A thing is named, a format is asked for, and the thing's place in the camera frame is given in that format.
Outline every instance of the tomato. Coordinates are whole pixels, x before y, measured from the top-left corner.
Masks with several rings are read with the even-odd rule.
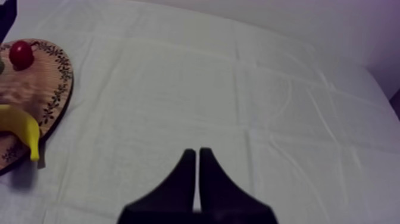
[[[15,42],[10,49],[8,55],[11,63],[18,69],[28,68],[33,63],[33,51],[29,43],[25,41]]]

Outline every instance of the wooden board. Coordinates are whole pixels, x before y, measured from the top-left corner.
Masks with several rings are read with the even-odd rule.
[[[73,69],[65,52],[48,41],[25,39],[32,44],[35,60],[16,71],[8,59],[14,42],[0,46],[4,70],[0,74],[0,104],[12,104],[31,114],[39,123],[40,140],[55,129],[69,102],[73,87]],[[0,132],[0,173],[26,158],[29,148],[12,133]]]

